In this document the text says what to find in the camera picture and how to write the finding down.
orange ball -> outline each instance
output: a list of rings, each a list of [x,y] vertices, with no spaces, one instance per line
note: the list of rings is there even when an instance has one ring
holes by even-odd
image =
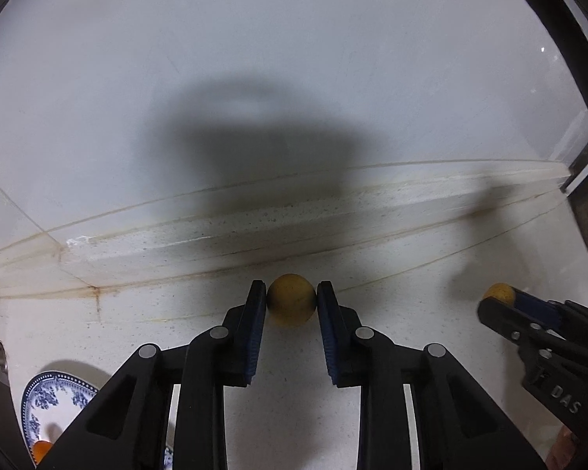
[[[277,277],[268,288],[268,310],[279,325],[303,325],[316,310],[316,292],[298,274]]]
[[[41,463],[41,460],[44,459],[44,456],[52,448],[53,445],[50,442],[46,442],[45,440],[36,441],[33,444],[33,460],[35,460],[35,465]]]

blue and white plate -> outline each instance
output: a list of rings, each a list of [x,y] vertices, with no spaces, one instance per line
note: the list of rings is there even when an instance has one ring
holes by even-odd
[[[98,392],[94,386],[76,376],[58,371],[41,373],[24,389],[22,395],[22,429],[28,451],[39,440],[56,442],[68,425]],[[172,450],[165,448],[163,468],[172,470]]]

metal rivet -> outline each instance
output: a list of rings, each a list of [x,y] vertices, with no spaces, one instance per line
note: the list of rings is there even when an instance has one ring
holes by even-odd
[[[355,331],[355,335],[360,339],[370,339],[374,336],[374,330],[370,327],[360,327]]]
[[[143,345],[137,352],[141,358],[150,358],[155,353],[157,353],[157,347],[155,345]]]
[[[218,325],[209,331],[209,335],[214,339],[223,339],[229,335],[229,329],[222,325]]]
[[[427,352],[432,357],[444,357],[446,355],[446,348],[439,343],[433,343],[427,347]]]

white wall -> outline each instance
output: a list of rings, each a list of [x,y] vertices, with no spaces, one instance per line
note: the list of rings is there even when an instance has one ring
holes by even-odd
[[[523,0],[11,0],[0,15],[0,248],[206,188],[326,170],[339,194],[380,165],[570,161],[587,137]]]

tile grout line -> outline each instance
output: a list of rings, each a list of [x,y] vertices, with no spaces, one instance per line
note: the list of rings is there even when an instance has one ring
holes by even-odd
[[[527,162],[527,163],[545,163],[545,164],[549,164],[549,165],[553,165],[553,164],[562,164],[561,162],[558,161],[543,161],[543,160],[529,160],[529,159],[459,159],[459,160],[448,160],[448,161],[419,161],[419,162],[396,162],[396,163],[381,163],[381,164],[374,164],[374,165],[368,165],[368,166],[352,166],[349,168],[346,168],[345,171],[357,171],[357,170],[367,170],[367,169],[377,169],[377,168],[387,168],[387,167],[395,167],[395,166],[418,166],[418,165],[433,165],[433,164],[453,164],[453,163],[475,163],[475,162],[497,162],[497,163],[507,163],[507,162]],[[80,224],[83,222],[89,222],[89,221],[93,221],[94,219],[98,219],[101,217],[106,217],[107,215],[113,215],[119,212],[124,212],[127,210],[131,210],[132,208],[138,208],[138,207],[143,207],[146,205],[152,205],[158,202],[163,202],[163,201],[169,201],[169,200],[173,200],[173,199],[178,199],[178,198],[183,198],[185,196],[192,196],[192,195],[197,195],[200,193],[207,193],[207,192],[215,192],[215,191],[219,191],[219,190],[226,190],[226,189],[230,189],[230,188],[236,188],[236,187],[242,187],[242,186],[246,186],[246,185],[252,185],[252,184],[257,184],[257,183],[261,183],[261,182],[273,182],[275,180],[285,180],[285,179],[290,179],[292,177],[300,177],[300,176],[306,176],[306,175],[317,175],[317,174],[323,174],[323,173],[330,173],[332,170],[317,170],[317,171],[311,171],[311,172],[305,172],[305,173],[300,173],[300,174],[289,174],[289,175],[280,175],[277,177],[270,177],[267,179],[260,179],[260,180],[248,180],[246,182],[236,182],[236,183],[230,183],[227,185],[221,185],[221,186],[217,186],[217,187],[206,187],[203,189],[198,189],[198,190],[194,190],[194,191],[189,191],[189,192],[183,192],[181,194],[174,194],[172,196],[166,196],[164,198],[157,198],[154,200],[149,200],[149,201],[145,201],[142,203],[138,203],[135,205],[128,205],[126,207],[122,207],[122,208],[116,208],[115,210],[109,210],[109,211],[105,211],[103,213],[99,213],[97,215],[92,215],[91,217],[85,217],[84,219],[79,219],[77,221],[72,221],[69,222],[67,224],[62,224],[60,226],[55,226],[53,228],[50,228],[49,230],[47,230],[48,232],[51,231],[56,231],[56,230],[62,230],[65,228],[68,228],[70,226],[75,226],[76,224]]]
[[[548,191],[546,193],[543,193],[543,194],[541,194],[539,196],[543,196],[543,195],[546,195],[546,194],[549,194],[549,193],[553,193],[553,192],[558,192],[558,191],[559,191],[559,189],[553,189],[553,190]],[[516,201],[516,202],[512,202],[510,204],[507,204],[507,205],[502,205],[502,207],[508,207],[508,206],[511,206],[511,205],[513,205],[515,203],[519,203],[519,202],[524,202],[524,201],[530,200],[531,198],[534,198],[534,197],[535,196],[532,196],[532,197],[526,198],[524,200],[519,200],[519,201]],[[541,216],[543,216],[543,215],[551,212],[555,208],[557,208],[560,205],[562,205],[562,203],[564,203],[564,201],[560,201],[554,207],[549,208],[548,210],[546,210],[544,212],[538,213],[537,215],[531,217],[528,221],[522,222],[522,223],[520,223],[520,224],[518,224],[518,225],[516,225],[516,226],[514,226],[512,228],[506,229],[506,230],[504,230],[503,232],[501,232],[501,233],[499,233],[497,235],[494,235],[492,237],[487,238],[486,240],[483,240],[482,242],[487,242],[489,240],[492,240],[494,238],[497,238],[500,235],[503,235],[504,233],[513,231],[516,228],[519,228],[519,227],[523,226],[524,224],[527,224],[527,223],[533,221],[534,219],[537,219],[538,217],[541,217]],[[467,218],[472,217],[473,215],[474,215],[474,213],[473,214],[470,214],[468,216],[465,216],[465,217],[458,217],[458,218],[452,219],[452,220],[447,221],[445,223],[433,224],[433,225],[425,226],[423,228],[434,228],[434,227],[437,227],[437,226],[443,226],[444,224],[448,224],[449,222],[462,221],[464,219],[467,219]],[[375,241],[375,240],[384,240],[384,239],[388,238],[389,236],[409,235],[410,233],[413,233],[413,231],[400,232],[400,233],[396,233],[396,234],[393,234],[393,235],[384,235],[384,236],[379,237],[377,239],[367,240],[366,241],[366,244],[368,244],[368,243],[370,243],[372,241]],[[459,249],[458,251],[452,252],[451,254],[438,257],[438,258],[436,258],[436,259],[434,259],[434,260],[432,260],[430,262],[427,262],[427,263],[423,263],[423,264],[414,266],[412,268],[406,269],[404,271],[401,271],[401,272],[398,272],[398,273],[395,273],[395,274],[390,274],[389,276],[380,277],[378,279],[374,279],[374,280],[371,280],[371,281],[366,282],[366,283],[363,283],[363,284],[359,284],[359,285],[354,285],[354,286],[349,286],[347,288],[343,288],[341,290],[338,290],[338,292],[350,290],[350,289],[353,289],[353,288],[358,288],[358,287],[361,287],[361,286],[366,286],[368,284],[375,283],[375,282],[377,282],[379,280],[384,280],[384,279],[388,279],[389,277],[398,276],[398,275],[403,274],[405,272],[409,272],[411,270],[414,270],[414,269],[417,269],[417,268],[420,268],[420,267],[429,265],[431,263],[434,263],[436,261],[442,260],[442,259],[444,259],[446,257],[449,257],[449,256],[452,256],[454,254],[458,254],[459,252],[462,252],[465,249],[473,248],[473,247],[479,245],[480,243],[481,242],[477,242],[475,244],[472,244],[472,245],[468,246],[467,248]],[[358,243],[355,243],[355,244],[350,244],[350,245],[348,245],[346,247],[356,248],[356,247],[361,246],[362,244],[364,244],[364,243],[363,242],[358,242]],[[321,250],[321,251],[312,252],[310,254],[306,253],[305,255],[317,255],[317,254],[323,254],[323,253],[327,253],[327,252],[330,252],[331,253],[331,252],[335,252],[337,249],[340,249],[340,248],[324,249],[324,250]],[[301,254],[298,254],[298,255],[290,255],[290,256],[287,256],[287,257],[284,257],[284,258],[279,258],[277,261],[278,262],[280,262],[280,261],[287,261],[287,260],[289,260],[289,259],[291,259],[293,257],[300,257],[300,256],[302,256],[302,255]],[[252,264],[252,266],[262,265],[262,264],[265,264],[265,263],[266,262],[254,263],[254,264]],[[211,270],[211,271],[207,271],[207,272],[191,273],[191,274],[181,274],[179,276],[171,276],[171,277],[158,278],[158,279],[148,279],[148,280],[138,280],[138,281],[133,281],[133,282],[126,282],[126,283],[121,283],[121,284],[114,284],[114,285],[107,285],[107,286],[98,286],[98,287],[88,284],[85,288],[70,288],[70,289],[67,289],[67,290],[57,290],[57,291],[50,291],[50,292],[34,293],[34,294],[28,294],[27,297],[28,298],[46,298],[48,295],[51,295],[51,296],[54,296],[54,295],[64,295],[66,292],[68,292],[68,293],[69,292],[75,293],[75,292],[83,292],[83,290],[86,290],[88,292],[88,296],[92,296],[92,293],[93,293],[94,296],[96,296],[96,295],[103,295],[103,294],[106,294],[106,293],[109,293],[109,292],[115,292],[115,291],[118,291],[120,289],[128,289],[128,288],[135,288],[135,287],[156,286],[156,285],[160,285],[160,284],[167,284],[167,283],[174,282],[174,281],[177,281],[177,280],[192,279],[192,278],[200,277],[200,276],[208,276],[209,274],[227,273],[227,272],[230,272],[230,271],[234,270],[235,268],[237,268],[237,267],[234,266],[234,267],[231,267],[231,268],[222,268],[222,269]],[[20,298],[20,297],[21,297],[21,295],[18,295],[18,296],[6,295],[6,296],[0,297],[0,299],[11,299],[11,298]]]
[[[528,224],[528,223],[530,223],[531,221],[535,221],[537,218],[539,218],[539,217],[542,217],[543,215],[546,215],[546,214],[548,214],[549,212],[551,212],[551,211],[555,210],[556,208],[558,208],[559,206],[561,206],[561,205],[562,205],[562,203],[564,203],[564,202],[562,201],[562,202],[558,203],[558,204],[557,204],[555,207],[549,208],[549,210],[547,210],[547,211],[543,211],[542,213],[539,213],[538,215],[535,215],[534,217],[532,217],[532,218],[531,218],[531,219],[529,219],[528,221],[522,222],[522,223],[520,223],[520,224],[518,224],[518,225],[514,226],[513,228],[509,228],[509,229],[507,229],[507,230],[505,230],[505,231],[502,231],[502,232],[500,232],[498,235],[494,235],[494,236],[492,236],[492,237],[489,237],[489,238],[487,238],[487,239],[485,239],[485,240],[482,240],[481,242],[477,242],[476,244],[472,244],[471,246],[468,246],[467,248],[464,248],[464,249],[459,249],[459,251],[452,252],[451,254],[447,254],[446,256],[441,256],[441,257],[439,257],[439,258],[433,259],[433,260],[431,260],[431,261],[428,261],[427,263],[423,263],[423,264],[421,264],[421,265],[416,265],[415,267],[412,267],[412,268],[409,268],[409,269],[403,270],[403,271],[401,271],[401,272],[397,272],[397,273],[395,273],[395,274],[390,274],[389,276],[380,277],[379,279],[373,279],[373,280],[370,280],[370,281],[368,281],[368,282],[363,282],[362,284],[357,284],[357,285],[354,285],[354,286],[348,286],[348,287],[346,287],[346,288],[338,289],[338,290],[336,291],[336,293],[341,293],[341,292],[344,292],[344,291],[349,291],[349,290],[352,290],[352,289],[357,289],[357,288],[360,288],[360,287],[367,287],[367,286],[369,286],[369,285],[371,285],[371,284],[374,284],[374,283],[376,283],[376,282],[380,282],[381,280],[391,279],[392,277],[398,277],[398,276],[400,276],[401,274],[404,274],[404,273],[406,273],[406,272],[411,272],[411,271],[417,270],[417,269],[419,269],[419,268],[421,268],[421,267],[427,267],[428,265],[431,265],[431,264],[433,264],[433,263],[436,263],[436,262],[438,262],[438,261],[444,260],[444,259],[446,259],[446,258],[448,258],[448,257],[450,257],[450,256],[453,256],[453,255],[455,255],[455,254],[459,254],[460,252],[464,252],[466,249],[471,249],[471,248],[474,248],[474,247],[476,247],[476,246],[479,246],[480,244],[483,244],[483,243],[485,243],[485,242],[489,242],[490,240],[493,240],[493,239],[499,238],[501,235],[505,235],[506,233],[509,233],[510,231],[514,231],[514,230],[516,230],[516,229],[520,228],[521,226],[523,226],[524,224]]]
[[[23,242],[27,242],[27,241],[29,241],[29,240],[35,239],[35,238],[37,238],[38,236],[40,236],[40,235],[43,235],[44,233],[45,233],[45,232],[39,232],[39,233],[35,233],[34,235],[31,235],[31,236],[29,236],[29,237],[26,237],[25,239],[22,239],[22,240],[17,240],[16,242],[13,242],[12,244],[9,244],[9,245],[7,245],[7,246],[4,246],[3,248],[0,248],[0,252],[4,251],[5,249],[9,249],[9,248],[12,248],[12,247],[14,247],[14,246],[17,246],[17,245],[19,245],[19,244],[22,244]]]
[[[51,239],[53,239],[57,244],[61,245],[61,243],[55,239],[53,236],[51,236],[50,234],[48,234],[48,232],[46,230],[44,230],[39,224],[37,224],[35,221],[32,220],[32,218],[25,212],[22,210],[22,208],[19,207],[19,205],[17,205],[16,202],[13,201],[13,199],[11,199],[11,196],[9,196],[6,191],[0,187],[0,194],[2,194],[2,196],[4,196],[4,198],[11,204],[13,205],[23,216],[25,216],[26,219],[28,219],[38,230],[40,233],[44,233],[44,235],[48,235]]]

